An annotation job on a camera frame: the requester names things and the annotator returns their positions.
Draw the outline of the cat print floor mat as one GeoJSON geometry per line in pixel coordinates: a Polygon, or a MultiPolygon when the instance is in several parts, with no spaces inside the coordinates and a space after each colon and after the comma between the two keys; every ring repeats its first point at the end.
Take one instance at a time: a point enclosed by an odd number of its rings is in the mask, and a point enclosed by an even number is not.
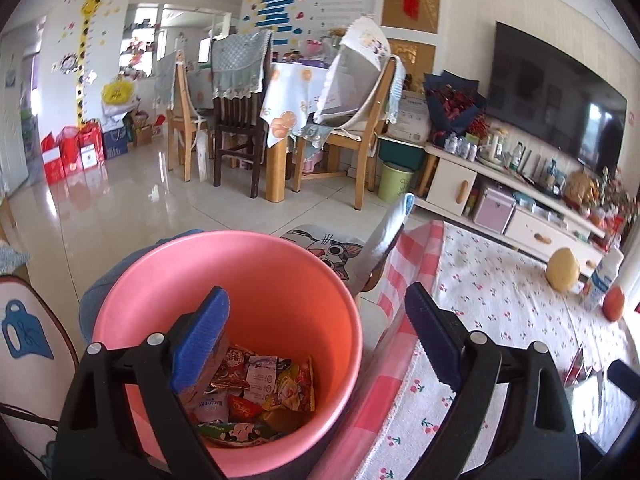
{"type": "Polygon", "coordinates": [[[281,235],[295,245],[310,252],[325,263],[343,282],[349,281],[347,265],[363,248],[363,241],[337,233],[322,226],[303,224],[281,235]]]}

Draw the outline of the gold square snack packet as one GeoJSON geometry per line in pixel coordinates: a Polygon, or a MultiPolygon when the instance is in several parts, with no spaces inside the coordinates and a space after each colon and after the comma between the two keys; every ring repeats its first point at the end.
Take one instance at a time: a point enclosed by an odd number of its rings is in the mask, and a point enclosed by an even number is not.
{"type": "Polygon", "coordinates": [[[230,344],[209,385],[213,388],[247,390],[248,360],[254,352],[237,344],[230,344]]]}

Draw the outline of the yellow pear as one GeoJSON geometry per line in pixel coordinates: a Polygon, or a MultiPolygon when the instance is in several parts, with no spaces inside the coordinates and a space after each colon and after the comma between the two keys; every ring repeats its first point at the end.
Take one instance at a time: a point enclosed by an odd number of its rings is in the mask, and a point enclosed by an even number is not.
{"type": "Polygon", "coordinates": [[[570,248],[560,248],[549,258],[546,279],[556,292],[568,292],[576,285],[579,277],[579,264],[570,248]]]}

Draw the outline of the pink storage box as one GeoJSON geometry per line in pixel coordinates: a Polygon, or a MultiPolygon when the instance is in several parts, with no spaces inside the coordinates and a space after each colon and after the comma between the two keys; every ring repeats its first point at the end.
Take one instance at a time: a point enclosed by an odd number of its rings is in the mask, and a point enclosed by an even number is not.
{"type": "Polygon", "coordinates": [[[473,212],[473,221],[491,232],[503,234],[515,209],[513,194],[504,188],[484,184],[473,212]]]}

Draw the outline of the black television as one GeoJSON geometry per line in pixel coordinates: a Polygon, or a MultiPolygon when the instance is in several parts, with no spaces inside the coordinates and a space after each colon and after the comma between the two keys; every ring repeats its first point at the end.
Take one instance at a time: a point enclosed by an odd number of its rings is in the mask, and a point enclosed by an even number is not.
{"type": "Polygon", "coordinates": [[[487,111],[594,171],[618,166],[626,98],[565,52],[503,23],[496,26],[487,111]]]}

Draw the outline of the pink plastic bucket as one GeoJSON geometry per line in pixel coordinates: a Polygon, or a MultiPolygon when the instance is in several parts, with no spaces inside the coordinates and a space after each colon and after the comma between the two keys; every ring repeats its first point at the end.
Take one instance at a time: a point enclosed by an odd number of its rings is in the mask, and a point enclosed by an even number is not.
{"type": "Polygon", "coordinates": [[[360,317],[344,283],[311,252],[266,234],[214,231],[172,240],[130,266],[102,304],[93,339],[107,349],[141,344],[215,286],[230,297],[231,342],[312,361],[316,409],[302,428],[254,448],[208,447],[230,478],[265,474],[304,455],[340,417],[359,372],[360,317]]]}

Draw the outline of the red apple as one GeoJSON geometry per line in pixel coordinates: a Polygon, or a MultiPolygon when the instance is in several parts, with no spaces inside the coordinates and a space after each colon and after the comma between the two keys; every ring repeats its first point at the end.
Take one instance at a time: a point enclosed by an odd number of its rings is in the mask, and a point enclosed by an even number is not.
{"type": "Polygon", "coordinates": [[[616,285],[613,286],[605,295],[602,311],[603,315],[610,322],[617,322],[624,313],[625,307],[625,294],[623,289],[616,285]]]}

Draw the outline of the light wooden chair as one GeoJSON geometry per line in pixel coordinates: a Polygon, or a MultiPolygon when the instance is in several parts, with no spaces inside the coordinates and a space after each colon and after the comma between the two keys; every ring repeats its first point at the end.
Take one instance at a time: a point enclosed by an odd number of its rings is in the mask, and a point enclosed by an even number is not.
{"type": "Polygon", "coordinates": [[[204,108],[191,94],[189,63],[183,49],[166,54],[157,62],[154,101],[158,114],[165,117],[166,166],[182,171],[182,180],[191,180],[196,168],[198,180],[208,179],[209,124],[204,108]]]}

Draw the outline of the giraffe height wall sticker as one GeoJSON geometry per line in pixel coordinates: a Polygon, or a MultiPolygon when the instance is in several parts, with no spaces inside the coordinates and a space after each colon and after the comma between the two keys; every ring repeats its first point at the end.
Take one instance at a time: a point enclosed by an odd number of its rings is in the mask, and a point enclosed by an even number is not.
{"type": "Polygon", "coordinates": [[[84,119],[84,99],[85,99],[85,71],[86,57],[88,49],[88,36],[90,25],[96,16],[103,0],[84,0],[80,8],[82,23],[79,34],[79,44],[77,49],[77,66],[76,66],[76,88],[75,88],[75,114],[76,126],[82,128],[85,125],[84,119]]]}

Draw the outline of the yellow snack wrapper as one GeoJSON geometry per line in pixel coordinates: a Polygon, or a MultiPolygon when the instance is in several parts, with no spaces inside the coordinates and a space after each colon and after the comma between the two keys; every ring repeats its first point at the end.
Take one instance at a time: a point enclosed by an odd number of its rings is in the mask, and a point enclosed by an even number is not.
{"type": "Polygon", "coordinates": [[[307,356],[302,362],[292,361],[278,368],[276,384],[262,404],[266,411],[286,408],[296,413],[312,413],[316,408],[314,395],[314,362],[307,356]]]}

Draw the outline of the red gift bag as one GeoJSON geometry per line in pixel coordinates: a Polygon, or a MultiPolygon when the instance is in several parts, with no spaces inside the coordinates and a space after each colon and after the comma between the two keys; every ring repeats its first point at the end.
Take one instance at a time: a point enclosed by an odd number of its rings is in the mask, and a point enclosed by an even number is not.
{"type": "Polygon", "coordinates": [[[90,120],[81,127],[64,127],[40,141],[44,178],[53,184],[104,163],[102,127],[90,120]]]}

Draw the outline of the white milk bottle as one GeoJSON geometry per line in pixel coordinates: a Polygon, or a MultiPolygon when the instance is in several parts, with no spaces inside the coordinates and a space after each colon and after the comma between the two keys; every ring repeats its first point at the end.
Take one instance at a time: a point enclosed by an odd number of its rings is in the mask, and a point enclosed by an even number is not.
{"type": "Polygon", "coordinates": [[[617,247],[612,247],[600,260],[580,291],[585,310],[593,311],[602,304],[606,293],[617,278],[623,260],[624,254],[617,247]]]}

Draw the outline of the dark wooden chair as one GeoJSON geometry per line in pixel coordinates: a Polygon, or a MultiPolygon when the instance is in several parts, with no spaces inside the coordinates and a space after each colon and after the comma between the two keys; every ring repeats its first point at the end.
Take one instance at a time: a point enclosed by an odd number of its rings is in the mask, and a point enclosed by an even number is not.
{"type": "Polygon", "coordinates": [[[212,44],[214,185],[221,185],[222,160],[250,165],[250,197],[258,196],[267,124],[260,117],[271,67],[272,31],[230,35],[212,44]]]}

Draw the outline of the wooden chair with cover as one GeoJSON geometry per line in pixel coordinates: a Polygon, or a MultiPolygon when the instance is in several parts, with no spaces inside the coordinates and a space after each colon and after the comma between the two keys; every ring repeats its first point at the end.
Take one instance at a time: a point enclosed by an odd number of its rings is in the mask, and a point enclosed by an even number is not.
{"type": "Polygon", "coordinates": [[[381,26],[367,15],[353,21],[329,67],[310,124],[296,134],[294,192],[305,180],[342,174],[336,168],[305,174],[304,160],[312,150],[344,148],[357,156],[354,208],[362,208],[364,192],[375,184],[376,138],[397,122],[405,78],[405,66],[392,53],[381,26]]]}

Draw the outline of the cherry print tablecloth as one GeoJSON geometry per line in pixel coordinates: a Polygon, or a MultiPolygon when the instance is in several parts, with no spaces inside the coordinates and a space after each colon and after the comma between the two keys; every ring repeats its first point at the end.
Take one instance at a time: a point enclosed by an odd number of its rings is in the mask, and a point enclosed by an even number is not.
{"type": "Polygon", "coordinates": [[[543,264],[458,226],[432,220],[401,234],[376,302],[388,318],[354,404],[311,471],[314,479],[403,479],[439,431],[454,393],[436,378],[404,311],[420,282],[436,304],[496,344],[544,342],[560,372],[577,351],[606,370],[638,364],[627,325],[588,311],[572,292],[553,290],[543,264]]]}

